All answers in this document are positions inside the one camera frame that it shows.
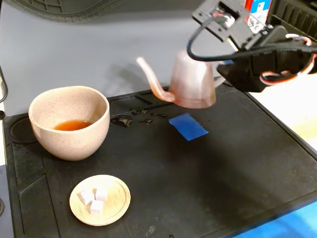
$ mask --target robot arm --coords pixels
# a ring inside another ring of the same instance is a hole
[[[220,64],[217,71],[243,92],[261,92],[267,86],[317,71],[317,48],[311,39],[268,24],[254,33],[247,24],[249,16],[237,0],[205,1],[192,14],[201,27],[188,42],[188,55],[199,61],[229,60],[228,64]],[[204,29],[222,42],[230,41],[237,52],[215,57],[193,53],[192,43]]]

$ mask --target tea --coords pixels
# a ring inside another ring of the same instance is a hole
[[[92,123],[84,120],[68,120],[54,127],[55,130],[80,130],[90,126]]]

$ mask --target wooden saucer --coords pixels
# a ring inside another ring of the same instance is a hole
[[[97,188],[108,190],[104,202],[103,214],[90,215],[91,204],[85,206],[79,198],[79,193],[91,190],[94,194]],[[127,185],[120,179],[110,175],[96,175],[81,181],[72,191],[69,199],[70,209],[81,222],[91,226],[105,226],[120,219],[128,210],[131,195]]]

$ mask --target gooseneck spout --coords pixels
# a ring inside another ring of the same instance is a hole
[[[137,58],[137,63],[139,64],[139,66],[141,67],[141,69],[143,70],[143,72],[145,73],[151,90],[154,93],[154,95],[166,102],[174,102],[174,94],[172,94],[171,92],[166,92],[163,90],[162,86],[160,85],[157,77],[155,76],[153,70],[151,69],[151,67],[148,65],[148,63],[146,63],[146,61],[144,60],[143,57],[138,57]]]

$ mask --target teapot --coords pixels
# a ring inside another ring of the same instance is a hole
[[[211,63],[191,59],[186,51],[176,55],[169,91],[164,91],[151,67],[143,57],[137,63],[145,73],[152,92],[162,101],[181,107],[207,108],[216,102]]]

